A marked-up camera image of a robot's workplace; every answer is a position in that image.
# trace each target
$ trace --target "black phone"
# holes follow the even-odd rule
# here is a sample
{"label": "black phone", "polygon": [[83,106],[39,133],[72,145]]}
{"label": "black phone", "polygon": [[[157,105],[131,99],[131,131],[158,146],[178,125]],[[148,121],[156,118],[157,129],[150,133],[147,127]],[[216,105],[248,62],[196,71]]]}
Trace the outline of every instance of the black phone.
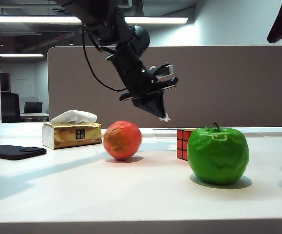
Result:
{"label": "black phone", "polygon": [[0,145],[0,158],[7,160],[21,160],[39,155],[45,155],[46,153],[46,149],[39,147]]}

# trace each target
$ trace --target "rubik's cube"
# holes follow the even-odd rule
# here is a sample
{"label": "rubik's cube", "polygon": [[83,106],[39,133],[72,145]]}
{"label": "rubik's cube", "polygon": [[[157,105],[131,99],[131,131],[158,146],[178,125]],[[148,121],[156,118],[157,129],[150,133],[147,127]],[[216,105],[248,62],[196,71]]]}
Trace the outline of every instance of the rubik's cube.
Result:
{"label": "rubik's cube", "polygon": [[185,161],[188,160],[188,139],[195,129],[177,129],[177,157]]}

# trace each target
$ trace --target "ceiling light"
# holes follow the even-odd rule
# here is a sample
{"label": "ceiling light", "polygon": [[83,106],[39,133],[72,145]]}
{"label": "ceiling light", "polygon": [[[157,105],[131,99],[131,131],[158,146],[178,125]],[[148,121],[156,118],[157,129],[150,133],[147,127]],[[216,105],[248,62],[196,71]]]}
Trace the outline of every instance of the ceiling light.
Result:
{"label": "ceiling light", "polygon": [[[125,17],[127,23],[183,24],[187,17]],[[73,16],[0,16],[0,23],[68,23],[81,24]]]}
{"label": "ceiling light", "polygon": [[43,54],[0,54],[0,57],[43,57]]}
{"label": "ceiling light", "polygon": [[0,16],[0,23],[71,23],[81,24],[73,16]]}
{"label": "ceiling light", "polygon": [[125,17],[127,23],[155,23],[155,24],[182,24],[187,17]]}

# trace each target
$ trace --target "gold tissue box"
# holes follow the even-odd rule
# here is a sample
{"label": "gold tissue box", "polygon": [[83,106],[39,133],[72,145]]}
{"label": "gold tissue box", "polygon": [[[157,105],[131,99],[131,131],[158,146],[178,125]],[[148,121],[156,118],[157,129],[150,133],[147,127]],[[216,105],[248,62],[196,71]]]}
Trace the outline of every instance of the gold tissue box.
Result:
{"label": "gold tissue box", "polygon": [[102,142],[99,123],[50,123],[42,126],[42,144],[51,149],[91,145]]}

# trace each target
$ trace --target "white wall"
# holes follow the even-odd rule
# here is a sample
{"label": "white wall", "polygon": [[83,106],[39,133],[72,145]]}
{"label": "white wall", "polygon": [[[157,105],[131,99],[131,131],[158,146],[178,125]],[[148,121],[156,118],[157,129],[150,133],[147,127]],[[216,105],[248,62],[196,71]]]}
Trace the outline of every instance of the white wall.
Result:
{"label": "white wall", "polygon": [[0,72],[11,74],[11,92],[19,97],[33,97],[35,92],[35,64],[0,62]]}
{"label": "white wall", "polygon": [[206,0],[195,23],[150,32],[150,46],[271,45],[266,38],[281,4],[282,0]]}
{"label": "white wall", "polygon": [[1,62],[1,73],[11,74],[11,92],[19,97],[40,97],[42,111],[49,109],[48,65],[40,62]]}
{"label": "white wall", "polygon": [[35,64],[35,92],[43,102],[42,112],[49,109],[48,93],[48,62],[41,61]]}
{"label": "white wall", "polygon": [[270,45],[266,38],[281,4],[282,0],[206,0],[195,22],[198,44]]}

